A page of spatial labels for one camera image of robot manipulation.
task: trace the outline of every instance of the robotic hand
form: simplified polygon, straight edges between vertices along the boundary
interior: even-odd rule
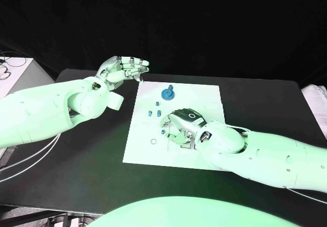
[[[113,92],[124,80],[143,82],[149,62],[111,57],[94,77],[33,87],[0,100],[0,148],[45,140],[97,118],[124,98]]]
[[[170,123],[180,133],[167,133],[166,137],[179,145],[195,140],[196,149],[218,170],[229,170],[274,187],[327,193],[327,149],[215,120],[206,122],[192,109],[173,111],[160,127]]]

